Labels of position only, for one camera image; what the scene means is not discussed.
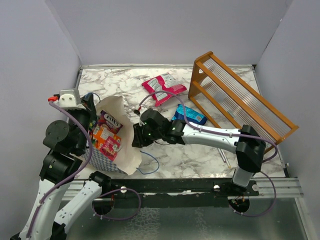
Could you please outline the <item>blue snack bag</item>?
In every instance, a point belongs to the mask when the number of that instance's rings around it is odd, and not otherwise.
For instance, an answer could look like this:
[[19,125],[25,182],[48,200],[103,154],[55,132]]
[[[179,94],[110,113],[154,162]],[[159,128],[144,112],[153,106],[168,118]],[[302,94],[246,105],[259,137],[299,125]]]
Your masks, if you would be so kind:
[[172,121],[174,120],[184,120],[184,117],[186,116],[186,119],[189,122],[198,124],[198,125],[205,125],[207,122],[207,117],[189,107],[185,107],[185,114],[184,114],[184,109],[182,104],[178,104],[177,108],[175,110],[175,113],[172,117]]

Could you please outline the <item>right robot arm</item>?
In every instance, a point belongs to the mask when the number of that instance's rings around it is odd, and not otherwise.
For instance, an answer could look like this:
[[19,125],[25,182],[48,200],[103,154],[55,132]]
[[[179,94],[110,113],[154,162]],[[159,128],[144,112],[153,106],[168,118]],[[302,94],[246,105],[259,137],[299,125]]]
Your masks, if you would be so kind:
[[261,171],[266,143],[253,127],[222,129],[186,122],[168,120],[160,112],[147,109],[133,125],[132,146],[143,148],[163,140],[170,145],[203,145],[226,150],[236,155],[235,169],[229,189],[240,196],[247,191],[254,174]]

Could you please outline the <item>orange snack bag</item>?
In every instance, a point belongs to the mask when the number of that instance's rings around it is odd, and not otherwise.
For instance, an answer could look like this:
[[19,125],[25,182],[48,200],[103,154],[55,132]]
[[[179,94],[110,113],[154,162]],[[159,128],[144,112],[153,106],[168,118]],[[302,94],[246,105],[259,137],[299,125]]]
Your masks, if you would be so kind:
[[122,140],[118,135],[114,134],[113,132],[110,132],[109,129],[104,126],[96,126],[93,130],[91,137],[93,146],[98,150],[105,143],[108,137],[111,137],[118,143],[120,143]]

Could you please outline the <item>pink red candy bag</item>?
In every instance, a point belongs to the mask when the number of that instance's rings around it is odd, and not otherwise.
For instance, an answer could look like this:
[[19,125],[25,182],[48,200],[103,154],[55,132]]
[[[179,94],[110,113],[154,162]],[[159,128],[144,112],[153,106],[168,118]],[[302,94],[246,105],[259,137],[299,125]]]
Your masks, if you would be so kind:
[[99,144],[98,150],[113,162],[122,148],[121,141],[122,139],[117,135],[115,137],[108,136],[106,140]]

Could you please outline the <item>blue checkered paper bag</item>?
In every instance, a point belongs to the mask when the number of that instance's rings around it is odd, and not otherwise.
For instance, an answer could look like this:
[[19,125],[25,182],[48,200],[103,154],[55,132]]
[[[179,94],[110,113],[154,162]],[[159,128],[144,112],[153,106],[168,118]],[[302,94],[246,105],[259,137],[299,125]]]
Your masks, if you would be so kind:
[[[122,128],[116,134],[121,138],[121,149],[114,161],[110,161],[98,149],[93,146],[92,156],[89,161],[94,169],[101,172],[117,172],[132,175],[138,171],[142,163],[142,153],[137,147],[132,147],[134,139],[133,123],[127,116],[124,108],[124,99],[122,96],[108,96],[102,99],[97,105],[97,116],[101,111],[111,114],[118,122],[122,124]],[[89,135],[92,140],[94,120],[89,126]]]

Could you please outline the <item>purple Fox's candy bag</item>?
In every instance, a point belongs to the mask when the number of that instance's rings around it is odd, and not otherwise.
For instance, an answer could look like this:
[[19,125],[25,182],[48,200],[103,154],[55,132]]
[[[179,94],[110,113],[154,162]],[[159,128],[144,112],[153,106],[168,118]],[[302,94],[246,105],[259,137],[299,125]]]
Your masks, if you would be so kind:
[[92,133],[97,134],[98,131],[117,134],[123,125],[117,121],[111,114],[102,110],[96,117],[96,121],[93,124]]

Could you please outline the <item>pink snack bag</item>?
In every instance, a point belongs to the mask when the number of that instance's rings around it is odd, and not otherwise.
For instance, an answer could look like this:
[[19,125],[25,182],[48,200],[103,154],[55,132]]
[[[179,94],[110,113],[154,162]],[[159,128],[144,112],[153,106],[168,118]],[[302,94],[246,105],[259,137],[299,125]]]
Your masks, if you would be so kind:
[[156,92],[152,96],[152,98],[155,101],[156,107],[159,107],[160,105],[162,105],[172,97],[172,95],[168,93],[159,92],[159,91],[166,91],[166,92],[170,92],[172,94],[178,95],[187,90],[186,86],[184,86],[179,81],[177,81],[168,72],[144,81],[141,84],[141,86],[144,87],[149,94]]

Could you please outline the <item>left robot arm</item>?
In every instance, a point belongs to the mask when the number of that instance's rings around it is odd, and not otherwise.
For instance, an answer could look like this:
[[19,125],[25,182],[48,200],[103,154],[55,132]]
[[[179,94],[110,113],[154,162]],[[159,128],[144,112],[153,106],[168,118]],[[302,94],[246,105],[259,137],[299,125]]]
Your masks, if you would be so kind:
[[68,121],[56,120],[45,131],[43,144],[50,151],[43,160],[39,187],[30,216],[13,240],[64,240],[82,212],[97,197],[106,197],[111,179],[96,171],[89,176],[80,192],[60,207],[75,176],[90,162],[93,144],[90,123],[97,118],[93,93],[81,97],[77,89],[61,90],[48,99],[50,106],[61,111]]

